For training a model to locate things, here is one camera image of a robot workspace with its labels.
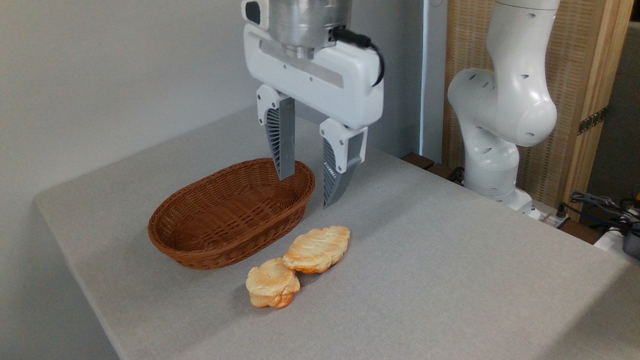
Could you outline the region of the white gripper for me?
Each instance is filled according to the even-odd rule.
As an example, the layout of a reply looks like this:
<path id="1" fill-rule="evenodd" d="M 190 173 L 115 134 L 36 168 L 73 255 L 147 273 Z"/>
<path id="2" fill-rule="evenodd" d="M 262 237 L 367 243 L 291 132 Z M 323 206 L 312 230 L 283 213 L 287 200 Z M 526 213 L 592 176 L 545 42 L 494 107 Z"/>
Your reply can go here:
<path id="1" fill-rule="evenodd" d="M 251 23 L 243 29 L 243 41 L 247 69 L 263 83 L 256 91 L 257 118 L 265 127 L 279 180 L 295 174 L 295 100 L 329 117 L 319 130 L 323 207 L 330 207 L 365 161 L 366 126 L 383 114 L 384 83 L 377 83 L 377 54 L 338 42 L 316 51 L 312 59 L 300 59 Z"/>

